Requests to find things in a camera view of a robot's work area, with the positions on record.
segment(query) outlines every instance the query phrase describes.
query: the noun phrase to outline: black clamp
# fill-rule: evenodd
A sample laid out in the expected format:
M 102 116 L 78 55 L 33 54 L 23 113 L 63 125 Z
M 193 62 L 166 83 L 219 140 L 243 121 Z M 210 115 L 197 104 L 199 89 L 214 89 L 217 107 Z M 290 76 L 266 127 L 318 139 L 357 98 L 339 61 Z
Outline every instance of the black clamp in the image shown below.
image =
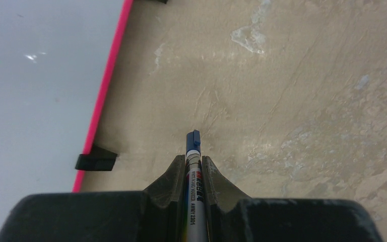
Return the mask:
M 111 171 L 115 165 L 118 154 L 100 148 L 93 144 L 88 155 L 79 155 L 76 170 L 86 171 Z

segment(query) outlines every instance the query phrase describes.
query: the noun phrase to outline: pink edge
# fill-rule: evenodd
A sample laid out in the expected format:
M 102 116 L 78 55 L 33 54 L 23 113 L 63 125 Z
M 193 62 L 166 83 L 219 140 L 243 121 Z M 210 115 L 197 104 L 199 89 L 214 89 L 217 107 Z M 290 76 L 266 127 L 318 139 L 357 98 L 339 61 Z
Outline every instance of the pink edge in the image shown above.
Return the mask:
M 121 46 L 122 36 L 128 21 L 133 0 L 124 0 L 122 11 L 119 16 L 118 24 L 116 25 L 115 36 L 113 37 L 110 47 L 109 57 L 107 58 L 106 68 L 104 70 L 103 79 L 100 85 L 100 90 L 97 95 L 96 105 L 94 107 L 93 116 L 91 117 L 90 127 L 88 128 L 87 138 L 85 139 L 83 154 L 89 154 L 93 145 L 94 136 L 99 124 L 101 110 L 103 109 L 104 100 L 106 99 L 107 89 L 109 88 L 110 79 L 115 66 L 116 57 L 118 56 L 119 47 Z M 82 180 L 84 179 L 85 171 L 78 170 L 72 192 L 78 193 L 81 190 Z

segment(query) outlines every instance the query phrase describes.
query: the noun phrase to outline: marker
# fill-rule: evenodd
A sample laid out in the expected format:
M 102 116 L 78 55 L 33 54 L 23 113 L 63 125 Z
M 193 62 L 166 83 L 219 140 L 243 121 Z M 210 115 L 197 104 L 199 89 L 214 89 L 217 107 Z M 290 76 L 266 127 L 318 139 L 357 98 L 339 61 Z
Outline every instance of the marker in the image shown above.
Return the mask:
M 184 189 L 184 218 L 181 241 L 208 241 L 204 205 L 203 174 L 201 171 L 200 132 L 186 135 L 186 181 Z

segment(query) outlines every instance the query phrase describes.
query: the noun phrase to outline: beige floor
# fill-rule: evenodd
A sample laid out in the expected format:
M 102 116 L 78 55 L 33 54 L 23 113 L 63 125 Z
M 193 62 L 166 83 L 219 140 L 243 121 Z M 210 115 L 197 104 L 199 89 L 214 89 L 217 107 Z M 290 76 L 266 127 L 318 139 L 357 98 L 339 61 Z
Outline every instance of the beige floor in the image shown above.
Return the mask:
M 83 189 L 145 188 L 192 129 L 249 195 L 352 199 L 387 240 L 387 0 L 135 1 Z

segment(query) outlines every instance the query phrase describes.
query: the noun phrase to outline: brown surface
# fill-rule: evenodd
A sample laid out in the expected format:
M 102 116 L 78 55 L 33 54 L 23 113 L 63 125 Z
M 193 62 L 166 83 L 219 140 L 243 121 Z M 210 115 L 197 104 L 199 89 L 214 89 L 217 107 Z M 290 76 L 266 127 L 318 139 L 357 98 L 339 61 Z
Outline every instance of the brown surface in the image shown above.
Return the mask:
M 194 128 L 250 196 L 356 200 L 387 240 L 387 0 L 134 2 L 84 190 L 145 188 Z

